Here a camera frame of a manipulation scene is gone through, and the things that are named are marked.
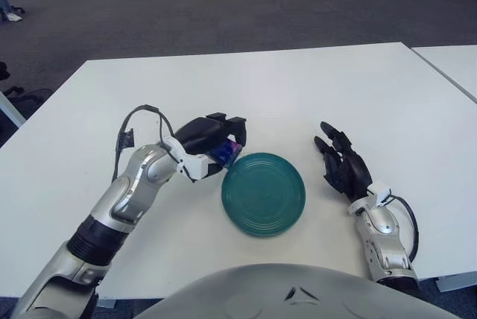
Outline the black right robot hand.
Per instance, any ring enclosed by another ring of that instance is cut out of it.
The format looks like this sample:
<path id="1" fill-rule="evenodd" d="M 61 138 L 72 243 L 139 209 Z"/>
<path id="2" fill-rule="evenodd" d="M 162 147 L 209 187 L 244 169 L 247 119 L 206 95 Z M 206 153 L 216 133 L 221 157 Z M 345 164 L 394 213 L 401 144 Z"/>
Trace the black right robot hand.
<path id="1" fill-rule="evenodd" d="M 336 191 L 345 194 L 350 203 L 366 197 L 372 177 L 364 160 L 352 149 L 352 143 L 343 131 L 325 121 L 320 123 L 320 128 L 332 141 L 332 145 L 328 145 L 319 136 L 314 137 L 325 164 L 324 179 Z"/>

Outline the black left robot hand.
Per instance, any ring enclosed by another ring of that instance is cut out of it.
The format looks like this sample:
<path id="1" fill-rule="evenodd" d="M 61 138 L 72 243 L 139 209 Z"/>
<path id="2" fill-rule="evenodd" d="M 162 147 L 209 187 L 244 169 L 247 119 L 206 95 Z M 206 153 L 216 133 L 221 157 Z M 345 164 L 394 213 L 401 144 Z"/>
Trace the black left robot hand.
<path id="1" fill-rule="evenodd" d="M 182 126 L 174 138 L 178 171 L 195 182 L 229 168 L 247 141 L 246 119 L 213 113 Z"/>

